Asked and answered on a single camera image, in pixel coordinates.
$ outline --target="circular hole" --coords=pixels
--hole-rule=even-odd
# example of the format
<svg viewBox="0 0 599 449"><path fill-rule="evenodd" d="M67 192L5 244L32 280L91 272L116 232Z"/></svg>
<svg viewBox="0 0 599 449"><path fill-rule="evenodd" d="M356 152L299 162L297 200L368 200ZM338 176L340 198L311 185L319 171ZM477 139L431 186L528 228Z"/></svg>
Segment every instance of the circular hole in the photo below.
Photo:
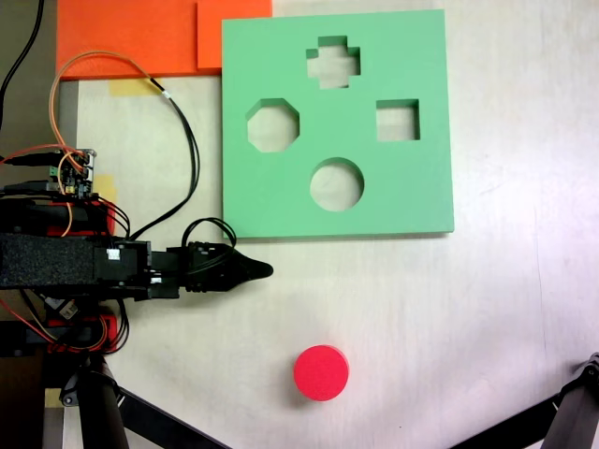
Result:
<svg viewBox="0 0 599 449"><path fill-rule="evenodd" d="M356 164L343 158L323 162L310 183L310 194L316 204L334 212L352 208L363 193L362 172Z"/></svg>

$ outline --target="square hole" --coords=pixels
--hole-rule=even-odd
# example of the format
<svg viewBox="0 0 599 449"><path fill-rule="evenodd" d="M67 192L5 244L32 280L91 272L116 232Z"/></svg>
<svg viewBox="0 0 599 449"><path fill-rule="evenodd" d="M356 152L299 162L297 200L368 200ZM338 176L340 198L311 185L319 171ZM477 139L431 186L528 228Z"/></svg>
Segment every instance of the square hole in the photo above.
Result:
<svg viewBox="0 0 599 449"><path fill-rule="evenodd" d="M376 136L379 142L420 140L418 100L377 101Z"/></svg>

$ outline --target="octagonal hole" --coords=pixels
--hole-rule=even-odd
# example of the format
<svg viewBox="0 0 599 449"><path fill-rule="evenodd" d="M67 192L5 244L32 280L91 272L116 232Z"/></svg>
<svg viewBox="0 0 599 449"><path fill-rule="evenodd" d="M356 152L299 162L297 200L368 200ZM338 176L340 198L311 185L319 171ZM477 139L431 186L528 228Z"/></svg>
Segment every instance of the octagonal hole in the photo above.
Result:
<svg viewBox="0 0 599 449"><path fill-rule="evenodd" d="M353 208L363 193L362 172L356 164L340 157L320 164L310 183L310 194L316 204L334 212Z"/></svg>
<svg viewBox="0 0 599 449"><path fill-rule="evenodd" d="M248 140L261 152L283 152L300 136L299 115L283 98L262 99L247 114Z"/></svg>

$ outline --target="cross-shaped hole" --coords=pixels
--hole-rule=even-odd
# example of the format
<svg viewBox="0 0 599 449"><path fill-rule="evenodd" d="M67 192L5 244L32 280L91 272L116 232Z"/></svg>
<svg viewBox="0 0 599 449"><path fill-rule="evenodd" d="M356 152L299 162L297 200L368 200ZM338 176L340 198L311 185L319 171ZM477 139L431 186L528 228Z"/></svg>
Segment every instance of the cross-shaped hole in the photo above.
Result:
<svg viewBox="0 0 599 449"><path fill-rule="evenodd" d="M308 77L318 78L321 89L349 87L349 77L360 74L359 47L347 47L347 36L318 38L318 48L306 51Z"/></svg>

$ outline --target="black foam padding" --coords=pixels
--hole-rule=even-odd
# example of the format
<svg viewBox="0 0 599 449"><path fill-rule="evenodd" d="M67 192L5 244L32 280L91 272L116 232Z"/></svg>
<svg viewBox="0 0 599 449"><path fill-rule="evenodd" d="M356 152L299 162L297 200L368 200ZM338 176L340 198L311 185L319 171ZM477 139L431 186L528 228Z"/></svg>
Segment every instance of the black foam padding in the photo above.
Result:
<svg viewBox="0 0 599 449"><path fill-rule="evenodd" d="M85 239L0 234L0 288L95 285L94 247Z"/></svg>

